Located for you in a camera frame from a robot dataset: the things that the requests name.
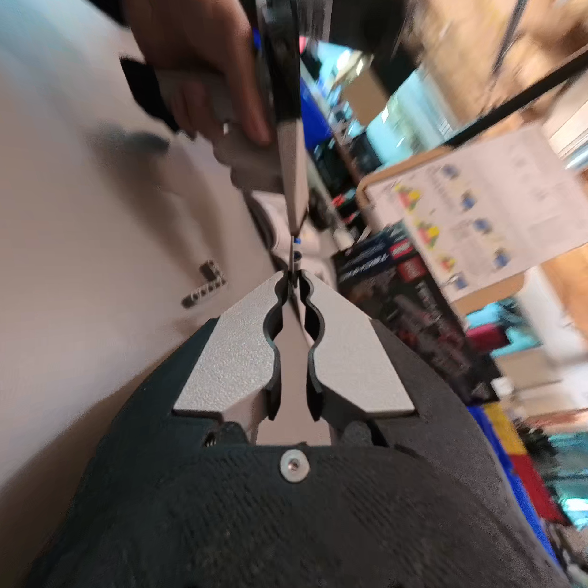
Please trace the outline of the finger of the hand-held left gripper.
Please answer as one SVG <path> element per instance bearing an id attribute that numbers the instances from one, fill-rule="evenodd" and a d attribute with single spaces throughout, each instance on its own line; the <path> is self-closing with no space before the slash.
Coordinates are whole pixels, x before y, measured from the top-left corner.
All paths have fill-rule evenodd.
<path id="1" fill-rule="evenodd" d="M 299 233 L 309 205 L 307 153 L 301 119 L 278 123 L 277 147 L 289 230 Z"/>

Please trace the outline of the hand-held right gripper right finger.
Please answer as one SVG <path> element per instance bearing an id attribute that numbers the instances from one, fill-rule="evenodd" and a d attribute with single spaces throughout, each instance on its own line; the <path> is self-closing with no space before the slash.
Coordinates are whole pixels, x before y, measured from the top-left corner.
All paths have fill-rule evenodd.
<path id="1" fill-rule="evenodd" d="M 307 357 L 306 400 L 315 421 L 404 417 L 415 405 L 370 317 L 306 270 L 299 275 Z"/>

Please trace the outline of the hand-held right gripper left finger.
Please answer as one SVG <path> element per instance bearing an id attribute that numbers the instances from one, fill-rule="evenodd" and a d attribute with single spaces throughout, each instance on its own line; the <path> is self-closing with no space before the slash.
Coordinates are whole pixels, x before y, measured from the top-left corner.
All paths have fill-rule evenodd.
<path id="1" fill-rule="evenodd" d="M 259 425 L 281 404 L 281 357 L 288 275 L 276 272 L 222 313 L 187 378 L 173 411 L 177 415 L 238 423 L 251 442 Z"/>

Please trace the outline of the small toy brick assembly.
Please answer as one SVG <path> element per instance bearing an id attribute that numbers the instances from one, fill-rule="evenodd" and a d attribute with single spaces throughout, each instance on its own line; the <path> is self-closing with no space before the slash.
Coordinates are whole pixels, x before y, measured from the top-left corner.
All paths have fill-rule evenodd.
<path id="1" fill-rule="evenodd" d="M 302 261 L 302 241 L 298 236 L 290 237 L 290 250 L 288 258 L 288 288 L 290 293 L 294 293 L 298 288 L 298 280 Z"/>

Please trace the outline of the grey desk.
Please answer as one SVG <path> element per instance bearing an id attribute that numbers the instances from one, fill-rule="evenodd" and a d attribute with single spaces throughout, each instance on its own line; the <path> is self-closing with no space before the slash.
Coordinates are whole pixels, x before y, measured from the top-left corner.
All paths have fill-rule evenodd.
<path id="1" fill-rule="evenodd" d="M 1 530 L 58 518 L 116 395 L 273 273 L 209 143 L 133 100 L 128 31 L 85 1 L 1 1 Z M 181 300 L 217 261 L 227 284 Z"/>

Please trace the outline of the person's left hand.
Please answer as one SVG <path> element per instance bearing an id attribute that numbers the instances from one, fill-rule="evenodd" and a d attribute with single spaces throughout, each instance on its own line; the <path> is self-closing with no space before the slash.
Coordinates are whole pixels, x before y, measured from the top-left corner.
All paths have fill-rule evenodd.
<path id="1" fill-rule="evenodd" d="M 252 27 L 239 1 L 122 1 L 145 60 L 156 69 L 194 70 L 205 63 L 224 75 L 246 135 L 272 142 L 254 58 Z"/>

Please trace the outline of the open instruction booklet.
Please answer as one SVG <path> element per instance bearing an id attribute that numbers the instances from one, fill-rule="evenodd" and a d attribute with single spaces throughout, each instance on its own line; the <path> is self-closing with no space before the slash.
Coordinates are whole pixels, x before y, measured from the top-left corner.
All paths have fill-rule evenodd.
<path id="1" fill-rule="evenodd" d="M 277 270 L 287 270 L 290 255 L 290 231 L 283 195 L 253 192 L 247 207 Z M 320 231 L 310 218 L 305 220 L 299 238 L 301 268 L 314 274 L 332 289 L 336 275 L 332 255 L 336 252 L 332 231 Z"/>

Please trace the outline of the blue storage bin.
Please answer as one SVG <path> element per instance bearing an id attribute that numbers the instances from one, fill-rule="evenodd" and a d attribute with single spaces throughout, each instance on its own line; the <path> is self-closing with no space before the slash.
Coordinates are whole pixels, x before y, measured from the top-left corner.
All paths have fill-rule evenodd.
<path id="1" fill-rule="evenodd" d="M 304 127 L 305 146 L 309 153 L 333 139 L 333 131 L 327 120 L 329 108 L 316 82 L 300 76 L 301 114 Z"/>
<path id="2" fill-rule="evenodd" d="M 496 454 L 502 471 L 506 476 L 509 486 L 511 487 L 511 491 L 515 497 L 516 503 L 522 511 L 526 522 L 533 530 L 534 535 L 539 540 L 546 553 L 556 564 L 559 564 L 559 561 L 557 560 L 556 554 L 553 551 L 553 548 L 544 531 L 543 525 L 541 524 L 540 518 L 536 513 L 532 501 L 526 489 L 524 488 L 520 476 L 518 473 L 516 473 L 514 463 L 502 446 L 489 417 L 487 416 L 482 406 L 471 406 L 468 407 L 467 410 L 480 427 L 481 431 L 491 445 L 494 453 Z"/>

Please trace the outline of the grey angled toy beam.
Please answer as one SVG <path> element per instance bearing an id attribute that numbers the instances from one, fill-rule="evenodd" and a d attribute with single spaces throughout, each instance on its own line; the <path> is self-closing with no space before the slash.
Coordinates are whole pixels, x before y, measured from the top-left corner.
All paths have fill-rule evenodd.
<path id="1" fill-rule="evenodd" d="M 209 259 L 199 267 L 199 270 L 205 281 L 181 300 L 180 304 L 184 309 L 191 309 L 208 302 L 227 284 L 226 275 L 217 261 Z"/>

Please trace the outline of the black toy set box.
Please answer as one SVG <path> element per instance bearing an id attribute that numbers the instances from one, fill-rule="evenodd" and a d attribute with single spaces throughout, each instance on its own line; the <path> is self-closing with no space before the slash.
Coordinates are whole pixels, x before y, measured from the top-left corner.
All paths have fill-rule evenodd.
<path id="1" fill-rule="evenodd" d="M 332 260 L 339 293 L 387 327 L 467 406 L 496 401 L 489 364 L 467 340 L 403 222 Z"/>

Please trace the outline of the maroon cup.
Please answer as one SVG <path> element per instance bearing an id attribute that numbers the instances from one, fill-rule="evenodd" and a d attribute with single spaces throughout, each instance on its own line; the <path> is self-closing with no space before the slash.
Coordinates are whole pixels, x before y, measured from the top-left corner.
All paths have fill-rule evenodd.
<path id="1" fill-rule="evenodd" d="M 506 328 L 496 323 L 471 327 L 467 329 L 465 334 L 472 349 L 483 355 L 488 355 L 511 344 Z"/>

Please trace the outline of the wooden board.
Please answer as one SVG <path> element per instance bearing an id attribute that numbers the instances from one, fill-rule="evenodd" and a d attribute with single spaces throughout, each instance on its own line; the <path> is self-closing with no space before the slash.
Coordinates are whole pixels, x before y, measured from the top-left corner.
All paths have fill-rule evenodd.
<path id="1" fill-rule="evenodd" d="M 367 193 L 368 187 L 393 179 L 401 173 L 445 156 L 452 150 L 453 148 L 450 146 L 441 145 L 430 151 L 411 156 L 396 165 L 380 168 L 365 175 L 357 184 L 356 201 L 367 228 L 372 233 L 377 233 L 384 230 L 388 225 L 388 222 L 382 220 L 380 214 L 376 211 L 376 201 Z M 476 312 L 491 303 L 515 296 L 523 288 L 524 284 L 525 271 L 469 293 L 458 300 L 450 302 L 450 305 L 456 314 L 464 318 L 467 314 Z"/>

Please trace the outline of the printed instruction sheet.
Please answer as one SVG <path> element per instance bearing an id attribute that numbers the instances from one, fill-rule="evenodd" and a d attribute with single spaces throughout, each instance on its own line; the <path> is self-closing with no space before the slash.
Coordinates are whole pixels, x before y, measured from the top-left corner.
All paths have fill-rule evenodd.
<path id="1" fill-rule="evenodd" d="M 534 123 L 366 179 L 367 216 L 402 221 L 450 303 L 587 244 L 587 195 Z"/>

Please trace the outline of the red storage bin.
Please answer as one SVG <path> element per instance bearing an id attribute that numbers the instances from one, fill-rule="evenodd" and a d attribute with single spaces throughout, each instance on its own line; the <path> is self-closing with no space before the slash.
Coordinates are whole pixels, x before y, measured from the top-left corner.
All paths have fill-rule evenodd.
<path id="1" fill-rule="evenodd" d="M 508 457 L 538 517 L 549 523 L 569 526 L 569 520 L 553 499 L 531 457 L 522 453 L 509 454 Z"/>

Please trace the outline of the black slanted bar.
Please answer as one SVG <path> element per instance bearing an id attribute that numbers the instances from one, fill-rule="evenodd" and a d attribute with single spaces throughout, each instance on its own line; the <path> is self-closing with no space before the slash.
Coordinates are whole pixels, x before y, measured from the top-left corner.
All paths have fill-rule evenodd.
<path id="1" fill-rule="evenodd" d="M 587 70 L 587 45 L 571 55 L 562 65 L 552 70 L 528 88 L 508 99 L 488 114 L 481 116 L 457 134 L 442 143 L 448 148 L 458 148 L 507 119 L 515 112 L 528 107 L 551 90 Z"/>

